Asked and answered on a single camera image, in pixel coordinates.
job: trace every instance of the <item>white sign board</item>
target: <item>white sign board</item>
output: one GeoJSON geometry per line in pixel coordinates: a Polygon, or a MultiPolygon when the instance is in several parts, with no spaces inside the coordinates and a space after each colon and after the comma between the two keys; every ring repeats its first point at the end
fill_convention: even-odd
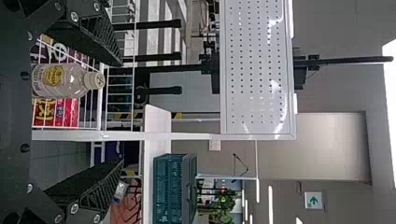
{"type": "Polygon", "coordinates": [[[306,209],[323,209],[321,192],[306,192],[305,193],[305,208],[306,209]]]}

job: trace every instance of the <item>plastic bottle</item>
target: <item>plastic bottle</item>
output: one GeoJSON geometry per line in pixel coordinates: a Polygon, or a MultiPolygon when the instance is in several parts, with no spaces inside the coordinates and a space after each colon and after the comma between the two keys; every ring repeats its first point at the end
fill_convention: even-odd
{"type": "Polygon", "coordinates": [[[88,72],[78,63],[42,63],[33,67],[32,77],[34,97],[80,98],[106,84],[102,73],[88,72]]]}

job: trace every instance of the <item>bottle label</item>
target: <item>bottle label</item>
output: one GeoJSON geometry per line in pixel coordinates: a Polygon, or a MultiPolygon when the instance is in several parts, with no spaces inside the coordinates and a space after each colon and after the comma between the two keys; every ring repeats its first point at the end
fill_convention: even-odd
{"type": "Polygon", "coordinates": [[[33,90],[39,96],[47,96],[45,86],[59,87],[64,83],[64,69],[60,65],[38,66],[33,72],[33,90]]]}
{"type": "Polygon", "coordinates": [[[45,70],[44,74],[45,76],[43,83],[47,86],[51,86],[51,87],[61,86],[61,83],[64,80],[64,69],[59,65],[48,67],[45,70]]]}

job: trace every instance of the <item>white perforated panel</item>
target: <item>white perforated panel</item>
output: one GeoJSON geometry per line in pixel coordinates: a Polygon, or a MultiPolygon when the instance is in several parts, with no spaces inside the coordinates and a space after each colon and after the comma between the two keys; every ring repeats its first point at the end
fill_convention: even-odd
{"type": "Polygon", "coordinates": [[[226,0],[222,9],[222,132],[293,133],[292,46],[285,1],[226,0]]]}

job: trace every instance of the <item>green plastic crate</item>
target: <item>green plastic crate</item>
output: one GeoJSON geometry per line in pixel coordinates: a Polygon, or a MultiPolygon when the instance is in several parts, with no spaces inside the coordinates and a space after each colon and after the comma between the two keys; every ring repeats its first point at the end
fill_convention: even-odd
{"type": "Polygon", "coordinates": [[[195,155],[165,154],[154,159],[154,224],[189,224],[196,212],[195,155]]]}

